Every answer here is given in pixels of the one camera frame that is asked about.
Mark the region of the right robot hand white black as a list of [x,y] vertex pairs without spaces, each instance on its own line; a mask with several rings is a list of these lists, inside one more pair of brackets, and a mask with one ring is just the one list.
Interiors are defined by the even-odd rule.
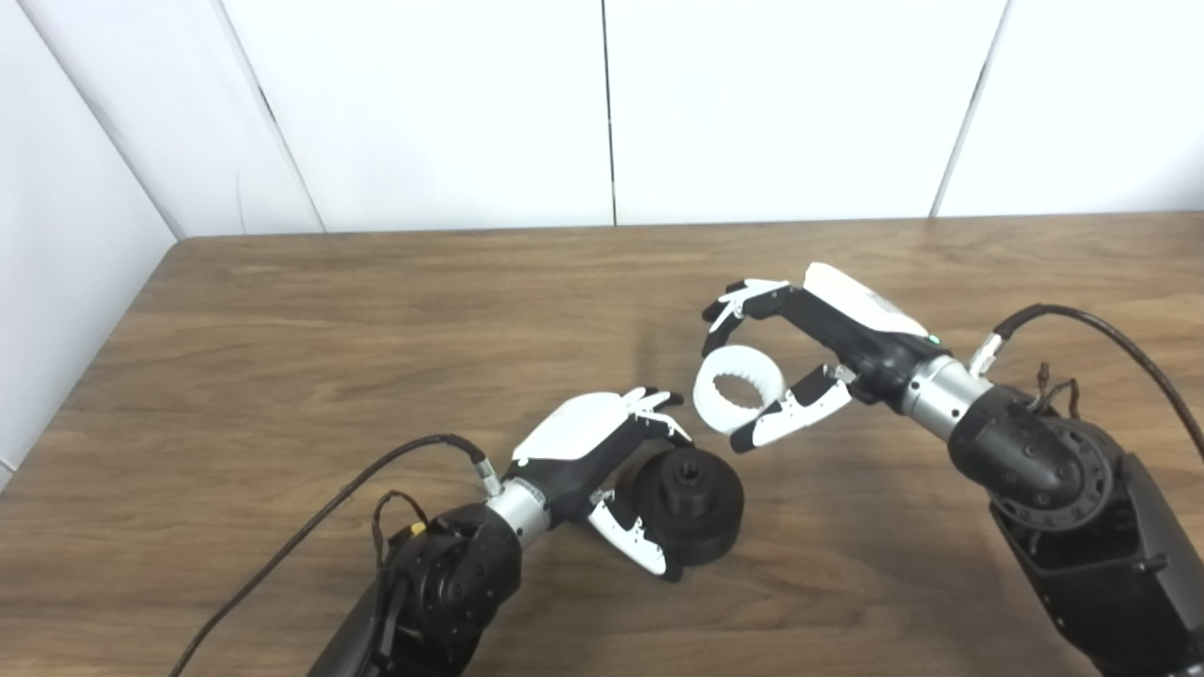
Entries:
[[840,270],[813,261],[803,282],[745,278],[727,285],[702,318],[706,363],[714,355],[727,366],[751,366],[727,343],[744,320],[783,317],[808,338],[831,351],[834,366],[818,366],[793,385],[726,430],[736,453],[761,449],[789,434],[834,416],[846,404],[890,404],[897,408],[911,377],[929,361],[950,355],[917,320]]

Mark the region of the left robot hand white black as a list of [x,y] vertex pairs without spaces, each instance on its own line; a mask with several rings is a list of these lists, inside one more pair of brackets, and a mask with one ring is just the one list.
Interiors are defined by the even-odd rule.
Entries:
[[692,437],[665,413],[683,402],[673,392],[637,385],[625,394],[591,392],[559,404],[517,445],[486,507],[510,526],[521,549],[563,523],[585,520],[648,573],[680,581],[681,564],[604,483],[647,441],[692,447]]

